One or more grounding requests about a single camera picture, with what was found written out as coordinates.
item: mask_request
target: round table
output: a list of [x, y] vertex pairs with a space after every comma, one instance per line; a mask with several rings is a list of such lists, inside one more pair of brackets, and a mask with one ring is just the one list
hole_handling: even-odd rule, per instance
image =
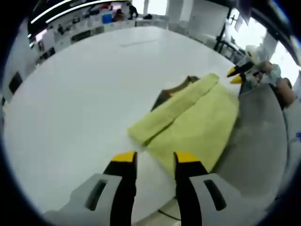
[[157, 27], [136, 27], [82, 40], [38, 67], [15, 93], [4, 139], [9, 165], [33, 207], [59, 210], [75, 188], [111, 158], [138, 152], [132, 222], [175, 196], [173, 178], [127, 128], [148, 113], [162, 89], [188, 75], [216, 73], [226, 88], [233, 64], [212, 49]]

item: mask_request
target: folded towel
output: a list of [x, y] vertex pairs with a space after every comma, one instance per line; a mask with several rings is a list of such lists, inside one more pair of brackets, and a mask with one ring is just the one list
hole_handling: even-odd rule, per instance
[[203, 77], [128, 129], [171, 175], [175, 151], [195, 155], [208, 172], [221, 156], [239, 103], [218, 81], [213, 73]]

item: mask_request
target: white wall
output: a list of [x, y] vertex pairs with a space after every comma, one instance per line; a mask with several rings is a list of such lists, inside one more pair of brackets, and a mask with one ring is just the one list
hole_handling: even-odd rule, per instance
[[63, 25], [65, 23], [69, 23], [72, 21], [72, 19], [75, 17], [75, 16], [81, 16], [83, 15], [85, 12], [87, 12], [87, 10], [89, 9], [90, 7], [87, 7], [87, 8], [81, 8], [79, 10], [76, 10], [76, 11], [73, 11], [73, 12], [70, 12], [64, 16], [61, 16], [59, 17], [58, 19], [50, 22], [48, 24], [48, 28], [50, 26], [53, 26], [54, 29], [57, 29], [59, 24]]
[[193, 0], [184, 0], [180, 21], [189, 21], [192, 12]]
[[143, 10], [143, 14], [144, 15], [147, 15], [147, 9], [148, 9], [148, 6], [149, 6], [149, 0], [144, 0], [144, 10]]
[[34, 64], [35, 60], [38, 57], [38, 52], [36, 51], [36, 49], [29, 48], [27, 35], [27, 20], [24, 20], [19, 28], [19, 33], [10, 50], [4, 69], [2, 93], [7, 101], [10, 101], [13, 96], [12, 92], [8, 89], [8, 85], [15, 73], [19, 72], [22, 79], [25, 80], [28, 76], [28, 67]]
[[53, 29], [47, 30], [47, 32], [43, 35], [43, 44], [45, 51], [48, 51], [50, 48], [55, 46], [55, 35]]
[[180, 22], [180, 16], [183, 8], [183, 0], [169, 0], [167, 5], [167, 13], [170, 23]]
[[189, 20], [189, 35], [206, 42], [222, 30], [229, 8], [205, 0], [194, 0]]

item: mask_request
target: person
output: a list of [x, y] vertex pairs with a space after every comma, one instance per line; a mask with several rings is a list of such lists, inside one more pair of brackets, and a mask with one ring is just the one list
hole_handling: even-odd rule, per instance
[[75, 16], [73, 19], [72, 19], [72, 23], [73, 24], [76, 24], [76, 23], [78, 23], [80, 21], [80, 17], [78, 17], [78, 16]]
[[121, 11], [121, 9], [117, 9], [113, 20], [114, 20], [114, 22], [116, 22], [116, 21], [123, 21], [124, 20], [124, 14]]
[[129, 10], [130, 10], [130, 20], [133, 19], [133, 14], [135, 14], [135, 18], [137, 18], [139, 16], [138, 12], [137, 12], [137, 9], [135, 6], [132, 5], [132, 3], [128, 3], [127, 4], [129, 6]]
[[285, 193], [301, 161], [301, 104], [287, 78], [276, 81], [277, 94], [284, 102], [283, 116], [287, 130], [287, 160], [278, 197]]
[[39, 41], [39, 42], [38, 42], [38, 48], [39, 48], [39, 51], [40, 51], [40, 52], [44, 52], [44, 51], [45, 51], [43, 41]]
[[63, 29], [62, 25], [60, 25], [60, 24], [58, 25], [57, 31], [58, 31], [61, 35], [64, 34], [64, 29]]
[[263, 62], [260, 65], [260, 71], [263, 74], [259, 75], [259, 83], [269, 83], [276, 86], [277, 80], [281, 79], [281, 69], [279, 65], [272, 64], [270, 61]]

